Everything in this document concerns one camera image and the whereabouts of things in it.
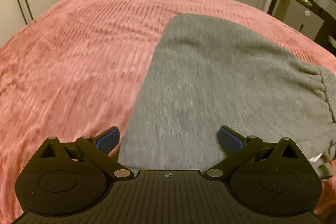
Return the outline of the pink ribbed bed blanket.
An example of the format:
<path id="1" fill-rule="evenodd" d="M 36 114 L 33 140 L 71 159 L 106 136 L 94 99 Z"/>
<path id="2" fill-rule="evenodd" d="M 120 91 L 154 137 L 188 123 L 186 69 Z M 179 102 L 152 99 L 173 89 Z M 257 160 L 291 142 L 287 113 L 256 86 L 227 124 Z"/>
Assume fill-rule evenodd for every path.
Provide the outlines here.
<path id="1" fill-rule="evenodd" d="M 15 180 L 45 138 L 124 130 L 162 32 L 179 14 L 233 21 L 335 70 L 330 52 L 238 1 L 61 0 L 1 48 L 1 223 L 22 214 Z"/>

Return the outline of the grey cabinet with drawers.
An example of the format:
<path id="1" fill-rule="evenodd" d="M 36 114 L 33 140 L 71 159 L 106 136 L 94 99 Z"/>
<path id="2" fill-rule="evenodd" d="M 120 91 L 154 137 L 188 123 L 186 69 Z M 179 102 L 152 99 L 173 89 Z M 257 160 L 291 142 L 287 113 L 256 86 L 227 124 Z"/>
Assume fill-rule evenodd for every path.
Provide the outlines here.
<path id="1" fill-rule="evenodd" d="M 274 17 L 328 51 L 335 50 L 335 0 L 280 0 Z"/>

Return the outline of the grey sweatpants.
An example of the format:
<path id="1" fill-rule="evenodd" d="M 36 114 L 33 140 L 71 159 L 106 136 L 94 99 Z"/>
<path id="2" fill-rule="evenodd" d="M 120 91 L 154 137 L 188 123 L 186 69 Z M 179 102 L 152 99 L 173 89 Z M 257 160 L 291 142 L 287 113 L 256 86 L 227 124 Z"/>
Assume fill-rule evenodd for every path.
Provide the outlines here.
<path id="1" fill-rule="evenodd" d="M 320 178 L 335 170 L 335 75 L 228 20 L 170 20 L 119 161 L 132 170 L 206 170 L 228 156 L 223 125 L 265 142 L 292 138 Z"/>

